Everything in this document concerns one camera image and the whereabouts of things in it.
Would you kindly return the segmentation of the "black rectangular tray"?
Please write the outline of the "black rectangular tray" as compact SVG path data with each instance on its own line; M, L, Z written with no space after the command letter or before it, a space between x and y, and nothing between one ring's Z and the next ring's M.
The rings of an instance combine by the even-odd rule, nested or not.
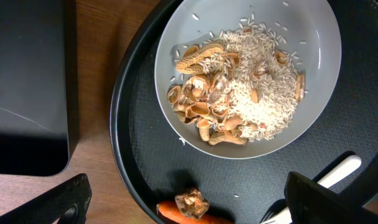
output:
M0 0L0 174L57 175L78 139L75 1Z

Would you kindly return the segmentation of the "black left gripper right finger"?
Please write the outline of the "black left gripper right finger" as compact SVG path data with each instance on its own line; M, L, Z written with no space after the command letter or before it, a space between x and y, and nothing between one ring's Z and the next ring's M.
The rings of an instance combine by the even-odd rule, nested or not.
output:
M298 172L289 172L285 201L293 223L378 224L378 215L347 203Z

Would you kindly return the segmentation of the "round black tray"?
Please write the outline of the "round black tray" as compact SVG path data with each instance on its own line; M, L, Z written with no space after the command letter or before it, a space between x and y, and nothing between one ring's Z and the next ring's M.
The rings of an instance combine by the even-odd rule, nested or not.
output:
M360 168L332 186L363 206L378 193L378 1L331 1L343 40L338 82L313 125L266 156L231 160L182 143L157 101L154 65L163 27L178 1L161 1L140 26L123 57L110 109L114 159L126 188L158 223L159 202L196 187L209 213L236 223L260 223L285 206L287 175L319 180L350 155Z

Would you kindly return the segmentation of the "brown walnut shell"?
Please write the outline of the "brown walnut shell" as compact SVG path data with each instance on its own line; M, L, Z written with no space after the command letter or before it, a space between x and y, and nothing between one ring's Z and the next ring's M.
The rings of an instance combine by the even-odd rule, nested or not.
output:
M196 188L187 189L183 194L176 195L175 203L183 216L195 220L200 220L210 207L210 203Z

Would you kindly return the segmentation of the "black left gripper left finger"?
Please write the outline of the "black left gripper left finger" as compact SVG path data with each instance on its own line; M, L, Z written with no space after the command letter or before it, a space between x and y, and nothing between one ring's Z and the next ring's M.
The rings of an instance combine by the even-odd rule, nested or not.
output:
M0 223L84 224L92 198L88 176L78 174L0 216Z

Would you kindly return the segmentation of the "white plastic fork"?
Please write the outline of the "white plastic fork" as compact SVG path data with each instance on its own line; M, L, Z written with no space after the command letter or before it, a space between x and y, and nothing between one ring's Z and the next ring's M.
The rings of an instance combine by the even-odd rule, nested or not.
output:
M340 163L333 166L327 174L325 174L317 183L325 188L330 188L334 184L343 180L352 174L361 166L362 160L357 155L350 155L343 159ZM267 212L266 217L261 224L289 224L292 222L290 210L285 207L279 213Z

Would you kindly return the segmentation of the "grey bowl with food scraps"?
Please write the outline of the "grey bowl with food scraps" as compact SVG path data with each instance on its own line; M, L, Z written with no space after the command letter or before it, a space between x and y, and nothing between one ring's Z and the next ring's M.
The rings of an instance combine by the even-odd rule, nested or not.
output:
M340 64L328 1L183 1L157 48L155 90L189 145L248 159L285 147L314 123Z

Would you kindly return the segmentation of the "orange carrot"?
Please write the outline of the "orange carrot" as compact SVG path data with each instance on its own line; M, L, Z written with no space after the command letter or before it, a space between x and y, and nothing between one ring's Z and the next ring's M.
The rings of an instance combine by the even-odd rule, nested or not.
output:
M165 218L179 224L234 224L224 218L215 217L209 214L204 214L199 220L188 218L182 215L175 202L164 201L156 205L157 211Z

